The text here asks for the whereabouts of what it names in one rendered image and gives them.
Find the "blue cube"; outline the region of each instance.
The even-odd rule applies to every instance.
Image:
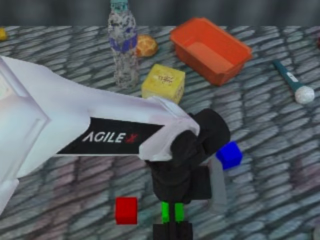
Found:
[[[231,141],[224,145],[216,152],[215,156],[222,163],[223,170],[239,166],[243,157],[235,141]]]

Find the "white brush head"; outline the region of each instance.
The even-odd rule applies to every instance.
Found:
[[[295,91],[294,97],[298,104],[308,104],[315,99],[315,91],[311,87],[302,86]]]

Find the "agilex logo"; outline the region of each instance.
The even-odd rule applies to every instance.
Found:
[[[139,147],[163,126],[149,123],[91,118],[85,133],[58,155],[137,155]]]
[[[94,132],[91,131],[88,135],[86,135],[82,142],[89,143],[110,143],[110,144],[133,144],[138,138],[137,133],[128,134],[126,132],[114,132],[114,131],[99,131]]]

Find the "red cube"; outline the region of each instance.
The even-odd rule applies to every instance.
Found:
[[[118,225],[138,223],[138,200],[136,197],[117,197],[115,199],[115,222]]]

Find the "teal brush handle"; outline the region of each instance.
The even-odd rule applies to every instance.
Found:
[[[296,92],[299,88],[304,86],[301,82],[296,79],[296,77],[289,72],[285,66],[281,64],[279,60],[274,60],[273,62],[274,67],[278,70],[281,76],[285,79],[285,81],[289,84],[292,88],[293,92]]]

